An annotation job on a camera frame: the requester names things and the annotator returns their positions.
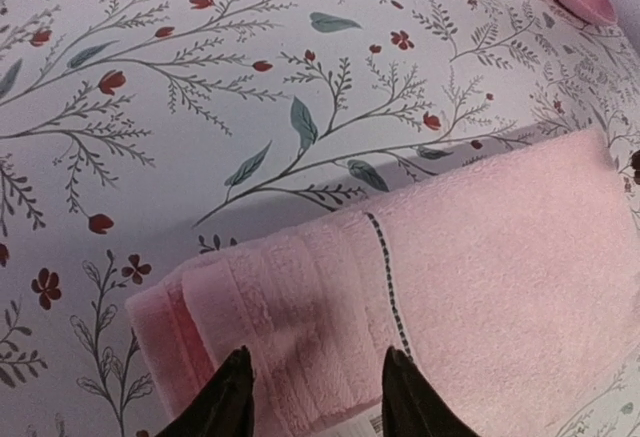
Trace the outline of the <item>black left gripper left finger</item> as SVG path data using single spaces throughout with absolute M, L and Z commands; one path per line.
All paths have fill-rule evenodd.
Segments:
M 254 381 L 249 349 L 234 349 L 187 408 L 157 437 L 253 436 Z

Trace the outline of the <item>pink towel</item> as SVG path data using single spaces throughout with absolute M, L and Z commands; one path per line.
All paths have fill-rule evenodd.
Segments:
M 389 346 L 483 436 L 541 436 L 639 341 L 639 237 L 600 130 L 185 262 L 126 304 L 179 415 L 236 347 L 261 436 L 372 408 Z

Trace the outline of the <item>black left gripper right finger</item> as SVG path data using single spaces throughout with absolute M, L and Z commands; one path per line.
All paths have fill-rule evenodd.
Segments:
M 387 349 L 382 370 L 382 426 L 384 437 L 478 437 L 395 347 Z

